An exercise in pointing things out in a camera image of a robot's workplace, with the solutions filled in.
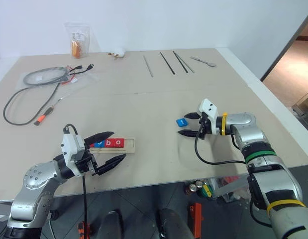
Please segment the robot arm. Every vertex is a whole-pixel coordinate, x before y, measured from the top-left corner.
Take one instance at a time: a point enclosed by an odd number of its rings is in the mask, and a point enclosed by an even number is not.
[[[50,162],[37,164],[26,172],[22,189],[11,206],[3,238],[39,239],[53,203],[54,192],[61,184],[87,171],[92,175],[102,175],[125,158],[126,154],[123,154],[98,167],[89,145],[103,141],[114,133],[103,132],[82,140],[77,133],[70,134],[68,126],[72,125],[67,124],[63,129],[63,154]]]
[[[198,113],[185,117],[200,119],[202,132],[182,130],[182,135],[234,135],[249,172],[252,200],[256,207],[267,210],[276,237],[308,239],[308,208],[302,203],[301,187],[272,149],[254,115],[224,113],[219,117],[217,107],[204,99]]]

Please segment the plastic bag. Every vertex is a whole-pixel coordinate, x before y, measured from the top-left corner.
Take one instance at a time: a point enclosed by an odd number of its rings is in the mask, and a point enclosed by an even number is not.
[[[65,23],[71,46],[71,55],[75,58],[87,56],[90,47],[90,27],[84,23]]]

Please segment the orange screwdriver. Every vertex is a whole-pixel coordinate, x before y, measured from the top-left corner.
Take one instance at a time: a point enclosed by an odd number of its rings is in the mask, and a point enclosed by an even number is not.
[[[50,107],[44,112],[44,114],[41,115],[41,116],[37,119],[36,122],[34,122],[34,125],[39,126],[40,123],[45,119],[45,117],[53,112],[53,109],[54,109],[55,105],[56,105],[57,103],[59,103],[60,100],[62,100],[62,98],[58,99],[58,101],[57,101],[54,105],[50,106]]]

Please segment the beige tabletop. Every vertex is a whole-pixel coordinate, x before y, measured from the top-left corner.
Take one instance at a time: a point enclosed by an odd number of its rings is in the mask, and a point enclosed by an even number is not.
[[[202,163],[195,155],[194,138],[177,134],[180,128],[175,120],[195,112],[203,98],[212,101],[220,114],[253,113],[288,167],[308,164],[308,156],[301,147],[217,50],[177,50],[177,53],[195,73],[186,74],[172,51],[163,51],[163,54],[175,75],[159,51],[127,52],[122,59],[105,53],[90,54],[79,60],[69,55],[21,57],[0,82],[0,200],[16,196],[28,168],[61,153],[62,129],[67,123],[74,124],[82,137],[114,131],[115,136],[136,138],[136,152],[127,155],[112,171],[94,177],[87,173],[89,193],[246,173],[242,164]],[[190,56],[214,62],[217,67],[209,67]],[[93,83],[65,97],[42,125],[13,126],[3,120],[3,107],[15,92],[22,74],[53,66],[90,63],[95,67],[88,74],[82,74],[79,81],[88,78],[93,79]],[[8,111],[9,119],[22,122],[31,118],[51,91],[51,87],[36,88],[20,96]],[[61,88],[54,100],[66,92],[65,87]],[[187,128],[197,127],[198,122],[190,120]],[[243,160],[229,136],[208,135],[199,141],[198,148],[209,161]],[[108,157],[96,155],[99,165]],[[82,193],[82,180],[72,178],[59,187],[55,195],[79,193]]]

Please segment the blue block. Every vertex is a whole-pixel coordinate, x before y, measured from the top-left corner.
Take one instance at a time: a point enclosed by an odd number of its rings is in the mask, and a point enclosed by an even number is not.
[[[94,148],[104,148],[104,146],[105,146],[105,140],[94,144]]]
[[[187,121],[184,118],[176,120],[176,123],[179,127],[184,127],[188,125]]]

